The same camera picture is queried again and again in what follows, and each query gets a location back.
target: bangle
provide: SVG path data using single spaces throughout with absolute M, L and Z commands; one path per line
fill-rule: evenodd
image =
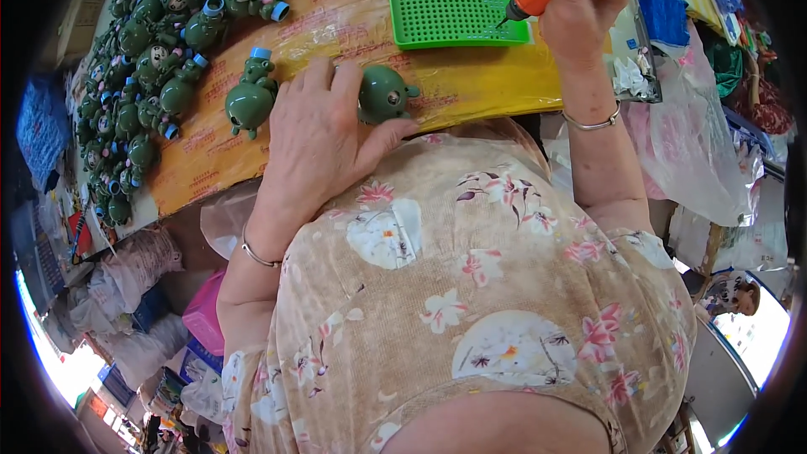
M 249 255 L 250 258 L 254 259 L 259 264 L 261 264 L 261 265 L 263 265 L 265 267 L 277 268 L 277 267 L 279 267 L 280 265 L 283 264 L 282 261 L 266 261 L 265 259 L 259 258 L 258 255 L 256 255 L 253 252 L 252 247 L 249 247 L 249 244 L 247 243 L 246 232 L 247 232 L 247 226 L 244 225 L 244 227 L 241 229 L 241 242 L 242 242 L 241 249 L 246 251 L 247 255 Z
M 617 110 L 613 112 L 611 116 L 608 116 L 608 120 L 603 121 L 602 123 L 597 123 L 596 125 L 583 125 L 578 123 L 574 119 L 571 118 L 568 114 L 566 114 L 566 109 L 562 110 L 563 117 L 566 121 L 569 121 L 572 125 L 576 126 L 580 130 L 596 130 L 600 128 L 605 128 L 606 126 L 616 125 L 617 124 L 617 117 L 619 117 L 619 109 L 621 107 L 620 101 L 617 100 Z

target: beige floral shirt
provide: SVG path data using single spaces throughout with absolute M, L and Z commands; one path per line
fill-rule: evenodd
M 695 315 L 659 238 L 600 231 L 512 140 L 400 146 L 290 245 L 266 348 L 223 373 L 237 452 L 378 452 L 441 401 L 508 389 L 648 452 L 680 405 Z

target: woman's left hand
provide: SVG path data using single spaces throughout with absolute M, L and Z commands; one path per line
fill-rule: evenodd
M 315 58 L 278 91 L 269 116 L 269 163 L 261 188 L 285 209 L 294 207 L 303 222 L 418 131 L 413 120 L 391 119 L 359 143 L 362 74 L 355 62 L 336 70 L 330 58 Z

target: cardboard box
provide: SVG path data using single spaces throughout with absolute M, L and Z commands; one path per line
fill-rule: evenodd
M 95 26 L 106 0 L 71 0 L 62 21 L 56 46 L 55 66 L 83 58 L 93 45 Z

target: pink box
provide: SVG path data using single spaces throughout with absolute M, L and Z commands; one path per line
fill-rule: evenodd
M 182 315 L 188 331 L 214 356 L 224 356 L 224 336 L 216 316 L 216 298 L 223 278 L 224 270 L 213 272 Z

